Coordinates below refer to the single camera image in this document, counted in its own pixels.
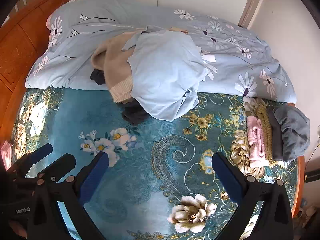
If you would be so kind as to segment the light blue t-shirt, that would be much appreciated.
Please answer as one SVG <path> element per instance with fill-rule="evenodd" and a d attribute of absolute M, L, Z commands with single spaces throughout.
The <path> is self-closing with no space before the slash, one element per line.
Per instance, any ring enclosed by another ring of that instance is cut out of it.
<path fill-rule="evenodd" d="M 173 121 L 199 102 L 199 83 L 207 76 L 199 49 L 181 31 L 145 30 L 124 46 L 134 46 L 128 59 L 132 70 L 131 96 L 153 118 Z"/>

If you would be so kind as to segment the pink crochet cloth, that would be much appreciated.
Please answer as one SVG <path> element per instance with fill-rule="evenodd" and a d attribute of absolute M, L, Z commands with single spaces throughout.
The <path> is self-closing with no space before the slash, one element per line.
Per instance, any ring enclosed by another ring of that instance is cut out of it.
<path fill-rule="evenodd" d="M 12 148 L 13 145 L 8 141 L 3 142 L 1 146 L 1 156 L 6 170 L 12 166 Z"/>

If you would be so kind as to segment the pink folded garment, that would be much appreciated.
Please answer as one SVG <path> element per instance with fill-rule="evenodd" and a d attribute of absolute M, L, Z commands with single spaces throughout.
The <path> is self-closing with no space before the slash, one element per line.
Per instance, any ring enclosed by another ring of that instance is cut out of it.
<path fill-rule="evenodd" d="M 269 161 L 266 159 L 261 120 L 255 116 L 248 116 L 246 123 L 248 144 L 250 146 L 249 166 L 251 168 L 268 166 Z"/>

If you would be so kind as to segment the teal floral bed blanket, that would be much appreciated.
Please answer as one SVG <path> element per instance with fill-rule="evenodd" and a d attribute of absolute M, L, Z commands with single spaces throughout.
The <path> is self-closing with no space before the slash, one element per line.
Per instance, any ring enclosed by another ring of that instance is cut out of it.
<path fill-rule="evenodd" d="M 15 158 L 52 144 L 53 152 L 28 172 L 34 177 L 65 153 L 74 155 L 72 174 L 77 174 L 105 152 L 110 165 L 85 208 L 106 239 L 214 239 L 236 210 L 212 168 L 215 152 L 259 181 L 281 179 L 293 202 L 295 161 L 249 165 L 242 97 L 198 97 L 193 110 L 172 122 L 148 118 L 131 125 L 106 90 L 29 89 L 12 133 Z M 182 197 L 197 194 L 213 204 L 214 212 L 202 231 L 183 232 L 168 217 Z"/>

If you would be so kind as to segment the mustard knit folded garment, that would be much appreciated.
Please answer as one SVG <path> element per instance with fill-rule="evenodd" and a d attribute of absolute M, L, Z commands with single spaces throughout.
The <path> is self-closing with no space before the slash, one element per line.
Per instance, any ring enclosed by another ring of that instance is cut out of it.
<path fill-rule="evenodd" d="M 264 145 L 265 145 L 265 157 L 268 161 L 272 161 L 272 128 L 269 122 L 268 114 L 266 112 L 266 105 L 260 98 L 256 98 L 256 104 L 254 106 L 254 113 L 261 121 Z"/>

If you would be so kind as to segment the grey folded garment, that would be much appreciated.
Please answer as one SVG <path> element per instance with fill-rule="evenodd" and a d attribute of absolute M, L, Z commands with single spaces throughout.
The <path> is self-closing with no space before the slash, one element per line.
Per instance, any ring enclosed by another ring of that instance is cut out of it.
<path fill-rule="evenodd" d="M 272 158 L 290 162 L 303 156 L 310 145 L 310 120 L 295 106 L 267 106 L 272 127 Z"/>

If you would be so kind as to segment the dark grey garment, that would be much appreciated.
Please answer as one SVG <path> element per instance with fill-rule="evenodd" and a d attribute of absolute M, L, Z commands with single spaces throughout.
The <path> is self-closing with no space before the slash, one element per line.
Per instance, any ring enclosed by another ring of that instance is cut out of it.
<path fill-rule="evenodd" d="M 105 84 L 104 72 L 102 70 L 93 70 L 90 79 L 98 85 Z M 117 103 L 117 106 L 122 109 L 121 117 L 133 126 L 141 124 L 150 116 L 138 103 L 138 101 L 133 98 L 124 102 L 119 102 Z"/>

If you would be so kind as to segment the grey-blue floral duvet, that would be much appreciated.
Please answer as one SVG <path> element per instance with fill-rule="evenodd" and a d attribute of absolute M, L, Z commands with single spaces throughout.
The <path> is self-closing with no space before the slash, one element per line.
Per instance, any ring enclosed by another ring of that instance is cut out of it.
<path fill-rule="evenodd" d="M 104 90 L 90 80 L 91 56 L 109 38 L 129 34 L 121 51 L 136 81 L 196 49 L 208 68 L 199 91 L 296 103 L 293 84 L 268 44 L 250 30 L 218 17 L 134 0 L 72 0 L 47 19 L 48 47 L 35 61 L 27 88 Z"/>

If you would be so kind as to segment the orange wooden headboard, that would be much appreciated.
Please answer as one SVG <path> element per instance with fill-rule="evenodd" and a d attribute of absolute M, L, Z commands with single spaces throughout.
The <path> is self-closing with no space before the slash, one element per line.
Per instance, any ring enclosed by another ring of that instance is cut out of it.
<path fill-rule="evenodd" d="M 25 78 L 48 48 L 47 18 L 69 0 L 33 0 L 1 27 L 1 142 L 10 141 Z"/>

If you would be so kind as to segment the beige knit sweater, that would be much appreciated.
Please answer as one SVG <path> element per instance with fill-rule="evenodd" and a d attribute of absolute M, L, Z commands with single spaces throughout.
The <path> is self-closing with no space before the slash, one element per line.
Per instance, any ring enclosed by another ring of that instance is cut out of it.
<path fill-rule="evenodd" d="M 109 93 L 115 103 L 128 103 L 133 100 L 133 78 L 129 57 L 134 52 L 134 46 L 124 49 L 125 44 L 138 31 L 126 31 L 115 37 L 106 39 L 101 43 L 91 56 L 91 64 L 94 69 L 104 72 L 104 80 Z"/>

